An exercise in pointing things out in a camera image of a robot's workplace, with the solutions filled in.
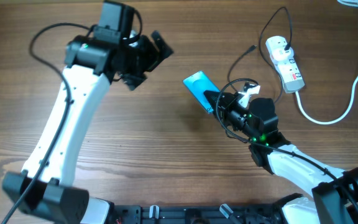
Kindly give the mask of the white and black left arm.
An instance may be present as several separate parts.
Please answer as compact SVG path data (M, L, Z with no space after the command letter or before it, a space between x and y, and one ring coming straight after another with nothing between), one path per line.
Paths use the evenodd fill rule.
M44 131L20 172L8 172L2 188L12 209L54 223L105 223L112 202L73 186L76 164L94 112L113 82L137 88L172 48L159 32L113 42L79 35L66 49L62 84Z

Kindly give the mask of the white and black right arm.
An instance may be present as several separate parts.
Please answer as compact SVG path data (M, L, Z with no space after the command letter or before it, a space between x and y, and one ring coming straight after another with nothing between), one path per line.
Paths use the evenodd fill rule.
M275 105L256 98L242 106L238 93L206 90L208 112L223 128L245 134L257 166L283 177L307 194L289 195L276 202L276 223L358 223L358 167L342 170L302 153L278 130Z

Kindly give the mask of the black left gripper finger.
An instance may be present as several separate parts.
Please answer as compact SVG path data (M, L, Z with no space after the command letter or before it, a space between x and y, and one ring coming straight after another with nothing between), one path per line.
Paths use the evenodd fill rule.
M157 30L152 32L151 37L153 38L154 43L159 50L159 57L157 62L161 63L173 54L173 49L164 41Z
M128 86L130 91L133 91L147 79L147 76L143 73L141 73L140 75L133 75L127 73L121 75L121 79Z

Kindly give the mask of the blue screen smartphone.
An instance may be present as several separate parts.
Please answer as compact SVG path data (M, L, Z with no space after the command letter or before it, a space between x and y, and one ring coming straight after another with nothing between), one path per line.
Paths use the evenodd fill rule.
M198 71L193 75L185 78L183 84L189 89L193 96L198 100L205 111L211 114L214 109L205 97L205 91L212 91L219 93L218 87L205 75L203 71Z

